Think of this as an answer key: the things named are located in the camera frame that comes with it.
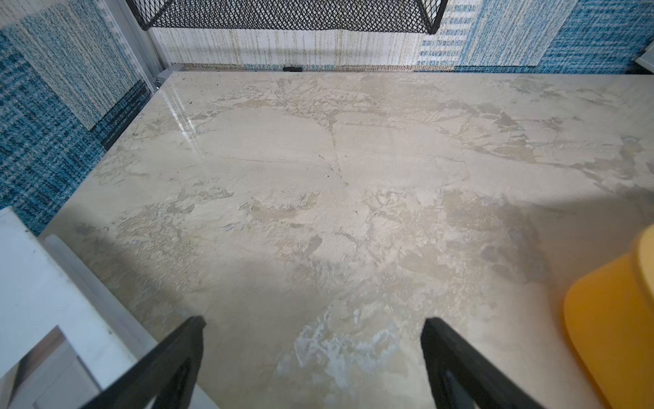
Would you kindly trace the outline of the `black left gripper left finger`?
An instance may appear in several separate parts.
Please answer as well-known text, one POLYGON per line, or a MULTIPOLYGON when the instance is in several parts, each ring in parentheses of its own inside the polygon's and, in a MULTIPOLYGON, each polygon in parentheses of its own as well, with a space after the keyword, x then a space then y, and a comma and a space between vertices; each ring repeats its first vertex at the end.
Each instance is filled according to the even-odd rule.
POLYGON ((86 408, 188 408, 204 354, 204 318, 185 320, 86 408))

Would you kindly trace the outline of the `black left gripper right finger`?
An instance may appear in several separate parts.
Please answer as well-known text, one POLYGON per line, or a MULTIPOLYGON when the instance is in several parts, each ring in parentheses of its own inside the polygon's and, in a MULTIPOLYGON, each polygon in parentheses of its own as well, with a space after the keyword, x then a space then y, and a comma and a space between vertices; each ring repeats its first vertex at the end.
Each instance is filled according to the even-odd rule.
POLYGON ((425 320, 421 347, 438 408, 540 408, 441 318, 425 320))

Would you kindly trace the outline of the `yellow plastic storage box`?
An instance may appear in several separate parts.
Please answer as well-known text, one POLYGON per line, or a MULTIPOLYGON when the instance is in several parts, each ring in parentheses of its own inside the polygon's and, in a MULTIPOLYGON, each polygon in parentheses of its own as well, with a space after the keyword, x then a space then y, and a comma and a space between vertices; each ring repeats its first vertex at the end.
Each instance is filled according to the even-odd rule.
POLYGON ((567 335, 611 408, 653 406, 653 228, 565 295, 567 335))

